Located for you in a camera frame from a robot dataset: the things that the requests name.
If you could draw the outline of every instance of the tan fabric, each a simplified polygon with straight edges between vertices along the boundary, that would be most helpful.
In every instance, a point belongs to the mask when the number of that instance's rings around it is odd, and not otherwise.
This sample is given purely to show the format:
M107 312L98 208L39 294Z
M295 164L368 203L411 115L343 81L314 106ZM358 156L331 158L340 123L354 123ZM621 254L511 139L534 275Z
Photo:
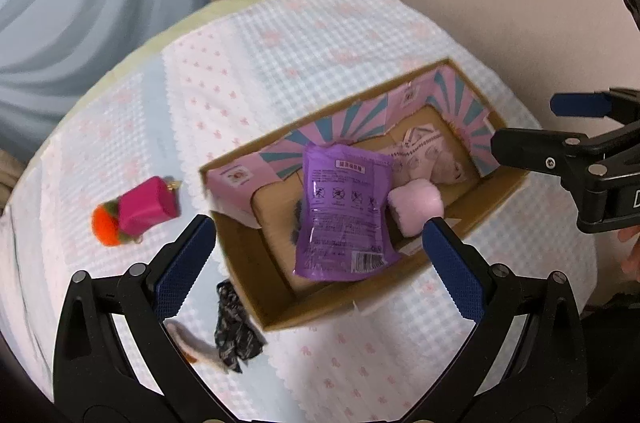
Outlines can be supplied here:
M15 184L24 172L24 165L11 154L0 150L0 211L9 200Z

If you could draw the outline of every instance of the blue curtain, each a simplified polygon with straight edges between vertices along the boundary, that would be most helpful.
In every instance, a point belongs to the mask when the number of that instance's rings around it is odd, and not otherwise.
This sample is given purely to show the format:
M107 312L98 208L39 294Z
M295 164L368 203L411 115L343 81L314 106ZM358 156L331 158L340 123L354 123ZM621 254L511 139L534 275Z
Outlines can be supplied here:
M209 0L0 0L0 148L28 161L87 90Z

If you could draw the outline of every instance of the purple plastic bag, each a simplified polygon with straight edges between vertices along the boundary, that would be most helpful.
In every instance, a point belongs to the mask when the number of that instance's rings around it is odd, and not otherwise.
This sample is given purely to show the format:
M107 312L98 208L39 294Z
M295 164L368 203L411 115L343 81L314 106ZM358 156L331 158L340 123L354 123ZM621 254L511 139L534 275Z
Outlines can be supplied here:
M391 156L346 145L305 147L296 275L361 280L400 259L384 215L393 162Z

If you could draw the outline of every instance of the blue gripper pad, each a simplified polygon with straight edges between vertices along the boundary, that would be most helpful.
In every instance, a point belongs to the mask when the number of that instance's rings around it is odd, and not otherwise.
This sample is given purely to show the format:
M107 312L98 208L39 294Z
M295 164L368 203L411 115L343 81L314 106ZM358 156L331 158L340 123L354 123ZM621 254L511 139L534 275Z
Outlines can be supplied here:
M161 250L163 252L169 247L169 251L175 256L155 282L154 311L159 321L178 314L214 246L216 225L210 217L197 215L175 243L170 243Z
M604 93L556 93L549 106L556 116L604 118L611 112L611 100Z
M455 237L456 245L462 246L462 241L442 218L438 218L427 221L424 225L422 247L427 252L460 314L478 323L484 316L484 289L452 241L443 233L444 229L449 232L449 238Z

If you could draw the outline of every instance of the black crumpled plastic bag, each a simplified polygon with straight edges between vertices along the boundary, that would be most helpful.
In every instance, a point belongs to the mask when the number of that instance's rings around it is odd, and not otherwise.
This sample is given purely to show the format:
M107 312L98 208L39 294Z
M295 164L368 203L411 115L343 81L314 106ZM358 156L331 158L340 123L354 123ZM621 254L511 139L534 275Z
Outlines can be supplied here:
M247 361L258 356L262 352L264 340L249 323L249 316L231 282L222 281L216 290L220 297L216 347L224 364L232 371L242 374L239 359Z

